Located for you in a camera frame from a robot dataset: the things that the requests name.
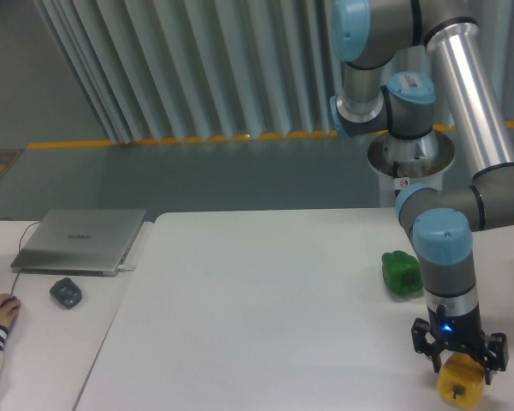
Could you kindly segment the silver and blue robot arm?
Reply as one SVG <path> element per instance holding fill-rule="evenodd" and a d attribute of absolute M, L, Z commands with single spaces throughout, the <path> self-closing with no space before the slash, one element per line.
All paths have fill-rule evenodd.
<path fill-rule="evenodd" d="M 486 334 L 473 258 L 476 231 L 514 225 L 514 149 L 477 44 L 479 27 L 463 1 L 336 1 L 332 48 L 344 68 L 343 90 L 330 101 L 341 135 L 376 133 L 368 162 L 389 178 L 397 218 L 420 266 L 428 316 L 417 319 L 414 349 L 435 370 L 442 352 L 466 354 L 485 380 L 503 372 L 503 333 Z M 468 188 L 445 193 L 452 141 L 433 129 L 432 81 L 382 69 L 403 49 L 421 46 L 443 81 L 472 175 Z"/>

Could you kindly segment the person's hand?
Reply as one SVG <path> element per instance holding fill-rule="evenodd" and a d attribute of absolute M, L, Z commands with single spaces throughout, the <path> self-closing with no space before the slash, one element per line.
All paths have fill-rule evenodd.
<path fill-rule="evenodd" d="M 0 328 L 9 331 L 21 308 L 21 300 L 10 294 L 0 294 Z"/>

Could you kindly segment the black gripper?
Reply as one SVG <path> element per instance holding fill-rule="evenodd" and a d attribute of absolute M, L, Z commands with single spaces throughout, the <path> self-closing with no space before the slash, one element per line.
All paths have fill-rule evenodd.
<path fill-rule="evenodd" d="M 480 306 L 476 305 L 470 312 L 456 317 L 440 317 L 428 308 L 430 324 L 417 318 L 411 326 L 414 351 L 424 354 L 433 365 L 433 371 L 440 373 L 442 367 L 441 353 L 448 342 L 449 350 L 465 347 L 466 351 L 478 355 L 479 363 L 484 369 L 485 384 L 491 384 L 496 372 L 505 372 L 507 368 L 507 336 L 496 332 L 491 335 L 482 332 Z M 427 335 L 432 335 L 429 342 Z"/>

